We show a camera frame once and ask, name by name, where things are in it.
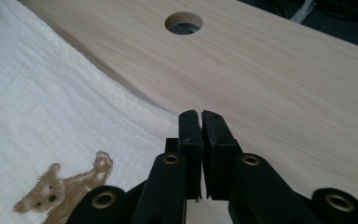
bear face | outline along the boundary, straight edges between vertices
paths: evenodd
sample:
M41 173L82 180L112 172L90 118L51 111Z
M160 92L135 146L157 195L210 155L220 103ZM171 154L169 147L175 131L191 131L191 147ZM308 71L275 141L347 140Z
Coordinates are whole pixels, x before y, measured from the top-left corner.
M50 165L35 187L14 205L13 210L18 213L26 213L31 210L45 212L61 204L65 186L62 179L57 177L60 168L58 163Z

white fabric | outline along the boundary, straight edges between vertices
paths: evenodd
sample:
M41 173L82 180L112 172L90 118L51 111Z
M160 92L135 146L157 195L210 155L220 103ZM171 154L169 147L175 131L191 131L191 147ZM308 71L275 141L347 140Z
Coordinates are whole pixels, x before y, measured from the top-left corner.
M34 13L0 0L0 223L42 223L47 212L13 205L52 163L66 178L114 161L106 185L144 181L177 117L136 98L97 70ZM227 204L189 203L187 223L230 223Z

teddy bear print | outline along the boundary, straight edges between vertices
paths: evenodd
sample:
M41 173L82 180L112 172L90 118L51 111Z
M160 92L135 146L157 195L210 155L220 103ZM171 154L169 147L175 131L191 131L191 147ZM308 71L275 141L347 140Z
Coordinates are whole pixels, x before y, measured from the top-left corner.
M92 189L104 185L112 172L113 161L105 152L99 151L93 168L84 174L59 178L58 163L51 164L39 178L34 188L17 202L13 210L17 213L48 211L45 224L66 223L68 217L83 197Z

